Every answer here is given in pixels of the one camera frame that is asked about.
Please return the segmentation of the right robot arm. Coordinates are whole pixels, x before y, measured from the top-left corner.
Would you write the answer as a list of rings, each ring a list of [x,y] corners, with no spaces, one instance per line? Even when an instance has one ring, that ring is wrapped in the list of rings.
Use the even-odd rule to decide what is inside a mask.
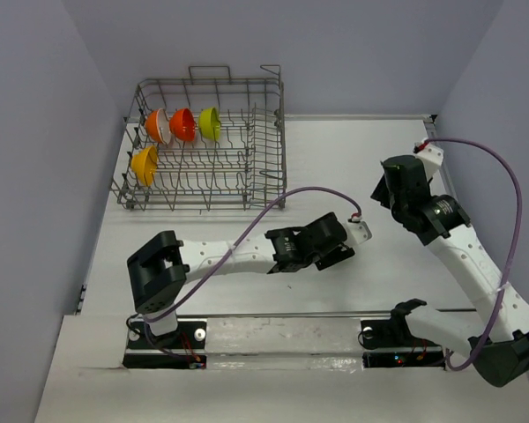
[[[482,323],[471,325],[412,299],[396,305],[389,319],[374,327],[365,346],[425,339],[470,359],[486,382],[500,388],[529,370],[529,304],[502,280],[503,271],[481,245],[457,200],[431,193],[431,172],[440,166],[414,155],[384,160],[384,174],[371,197],[441,261]]]

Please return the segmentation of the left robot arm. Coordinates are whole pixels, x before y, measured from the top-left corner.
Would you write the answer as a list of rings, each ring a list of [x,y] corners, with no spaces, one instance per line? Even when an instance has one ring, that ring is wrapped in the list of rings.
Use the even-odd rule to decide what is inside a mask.
[[[156,234],[127,259],[135,311],[145,321],[144,336],[168,349],[180,336],[172,307],[183,286],[207,273],[275,274],[325,270],[355,255],[361,223],[341,223],[329,212],[306,226],[273,229],[234,241],[180,240],[174,231]]]

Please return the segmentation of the yellow bowl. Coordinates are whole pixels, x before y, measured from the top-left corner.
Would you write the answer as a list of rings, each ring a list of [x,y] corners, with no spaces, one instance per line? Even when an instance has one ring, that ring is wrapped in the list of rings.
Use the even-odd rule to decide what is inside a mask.
[[[143,186],[150,187],[158,166],[158,150],[148,146],[131,158],[130,168]]]

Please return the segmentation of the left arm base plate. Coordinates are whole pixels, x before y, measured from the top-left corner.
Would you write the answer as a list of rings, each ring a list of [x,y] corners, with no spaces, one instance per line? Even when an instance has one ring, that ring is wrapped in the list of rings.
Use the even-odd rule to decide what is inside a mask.
[[[206,368],[205,343],[207,322],[178,320],[177,330],[170,334],[145,336],[145,326],[139,318],[126,322],[128,338],[123,354],[123,366],[129,369],[195,370]]]

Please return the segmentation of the white bowl orange outside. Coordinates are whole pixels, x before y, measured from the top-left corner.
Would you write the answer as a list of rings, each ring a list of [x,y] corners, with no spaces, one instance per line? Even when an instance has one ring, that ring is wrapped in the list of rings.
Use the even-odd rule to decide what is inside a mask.
[[[147,136],[157,144],[169,145],[172,134],[169,127],[167,112],[164,108],[154,110],[145,120]]]

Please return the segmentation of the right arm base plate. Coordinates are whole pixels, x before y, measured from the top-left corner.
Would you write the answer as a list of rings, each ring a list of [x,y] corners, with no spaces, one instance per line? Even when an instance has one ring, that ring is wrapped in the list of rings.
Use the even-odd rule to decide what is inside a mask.
[[[361,321],[357,341],[363,350],[364,368],[445,368],[440,345],[421,338],[398,340],[391,333],[389,323],[380,319]]]

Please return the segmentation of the red orange bowl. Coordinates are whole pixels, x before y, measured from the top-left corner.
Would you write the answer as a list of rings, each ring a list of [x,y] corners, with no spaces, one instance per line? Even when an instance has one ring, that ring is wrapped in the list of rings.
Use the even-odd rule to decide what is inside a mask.
[[[189,108],[177,110],[169,121],[171,133],[180,141],[193,142],[197,135],[197,125]]]

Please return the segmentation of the lime green bowl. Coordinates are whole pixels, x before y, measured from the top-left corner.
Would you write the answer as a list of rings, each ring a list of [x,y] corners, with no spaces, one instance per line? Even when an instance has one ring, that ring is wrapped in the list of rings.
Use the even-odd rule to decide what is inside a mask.
[[[198,128],[203,138],[218,141],[220,138],[220,115],[215,107],[204,109],[198,118]]]

